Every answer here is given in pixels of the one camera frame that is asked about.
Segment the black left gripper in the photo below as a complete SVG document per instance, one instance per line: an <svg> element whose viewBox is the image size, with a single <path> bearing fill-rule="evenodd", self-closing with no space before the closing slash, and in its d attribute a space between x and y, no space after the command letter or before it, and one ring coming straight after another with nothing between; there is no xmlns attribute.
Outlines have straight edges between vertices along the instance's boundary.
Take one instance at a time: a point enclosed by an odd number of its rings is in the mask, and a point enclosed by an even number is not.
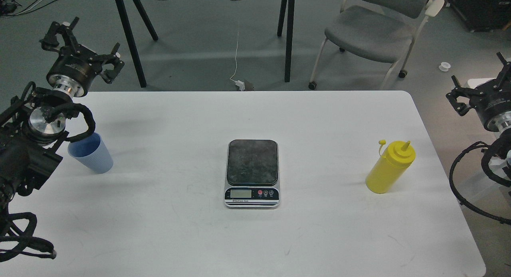
<svg viewBox="0 0 511 277"><path fill-rule="evenodd" d="M109 54L98 55L89 49L79 49L73 29L78 24L75 17L69 24L54 21L43 39L41 48L58 53L57 60L46 75L46 80L53 88L67 91L71 97L83 97L88 94L95 77L100 76L106 84L111 84L121 72L124 61L120 59L116 43ZM71 49L57 49L61 35L65 46Z"/></svg>

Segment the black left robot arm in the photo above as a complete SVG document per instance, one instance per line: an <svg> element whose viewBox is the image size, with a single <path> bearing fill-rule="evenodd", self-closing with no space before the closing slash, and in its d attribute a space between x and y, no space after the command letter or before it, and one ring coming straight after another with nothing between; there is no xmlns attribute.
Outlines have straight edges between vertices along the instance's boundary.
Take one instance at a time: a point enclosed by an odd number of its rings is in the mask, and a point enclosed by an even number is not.
<svg viewBox="0 0 511 277"><path fill-rule="evenodd" d="M1 242L14 242L1 250L1 261L18 255L56 257L53 244L34 236L35 214L9 213L15 195L28 196L39 190L62 161L57 150L63 142L75 143L91 137L96 123L87 106L73 102L86 96L95 77L112 83L124 66L115 44L109 54L99 55L79 44L70 23L54 21L44 38L43 50L58 54L46 75L51 89L29 82L21 97L14 96L1 114Z"/></svg>

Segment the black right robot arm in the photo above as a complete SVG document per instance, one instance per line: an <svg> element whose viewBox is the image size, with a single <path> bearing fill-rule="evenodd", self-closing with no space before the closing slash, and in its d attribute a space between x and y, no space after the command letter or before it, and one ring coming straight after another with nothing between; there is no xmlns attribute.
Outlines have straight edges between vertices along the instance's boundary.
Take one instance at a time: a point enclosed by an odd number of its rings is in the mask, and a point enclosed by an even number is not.
<svg viewBox="0 0 511 277"><path fill-rule="evenodd" d="M492 144L478 141L463 150L453 161L449 170L449 186L462 206L501 224L510 225L509 218L490 214L471 204L454 185L454 171L457 164L469 152L480 149L483 153L481 169L489 180L509 188L510 182L510 150L511 150L511 63L503 55L496 53L503 65L497 77L484 82L475 88L463 87L453 75L454 88L446 94L446 98L459 116L466 115L474 109L485 130L499 134Z"/></svg>

